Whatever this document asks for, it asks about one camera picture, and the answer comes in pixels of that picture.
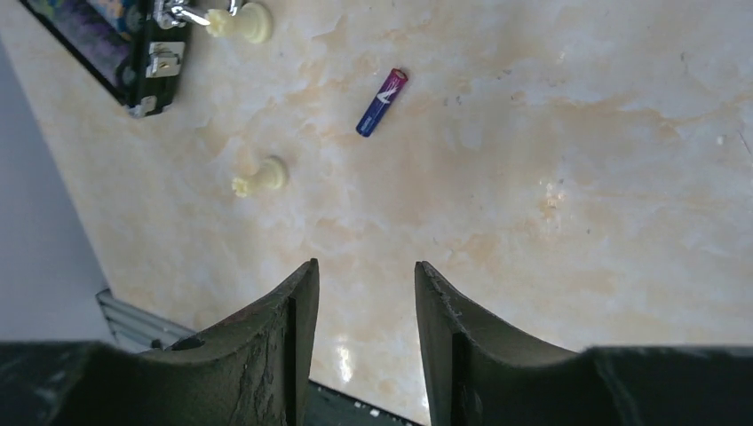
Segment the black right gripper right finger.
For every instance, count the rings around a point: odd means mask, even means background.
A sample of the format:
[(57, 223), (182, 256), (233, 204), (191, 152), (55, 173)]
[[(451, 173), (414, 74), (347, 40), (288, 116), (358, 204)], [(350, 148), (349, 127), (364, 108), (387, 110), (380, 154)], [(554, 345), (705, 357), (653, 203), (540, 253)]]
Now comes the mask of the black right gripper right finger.
[(749, 425), (748, 346), (593, 346), (530, 335), (415, 267), (435, 425)]

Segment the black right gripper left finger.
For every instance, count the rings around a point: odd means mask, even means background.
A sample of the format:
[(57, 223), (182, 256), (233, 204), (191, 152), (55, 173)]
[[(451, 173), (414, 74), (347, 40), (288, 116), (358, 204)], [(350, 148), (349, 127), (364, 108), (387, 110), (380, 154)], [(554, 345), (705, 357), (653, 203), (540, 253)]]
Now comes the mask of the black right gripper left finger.
[(301, 425), (319, 265), (170, 347), (4, 342), (4, 425)]

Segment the blue purple battery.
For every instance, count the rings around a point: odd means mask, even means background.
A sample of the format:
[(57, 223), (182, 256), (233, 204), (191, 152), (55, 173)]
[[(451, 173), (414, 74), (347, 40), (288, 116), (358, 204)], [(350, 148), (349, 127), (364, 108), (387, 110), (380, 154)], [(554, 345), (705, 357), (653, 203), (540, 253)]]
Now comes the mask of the blue purple battery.
[(403, 70), (391, 70), (355, 128), (359, 135), (368, 138), (373, 133), (407, 82)]

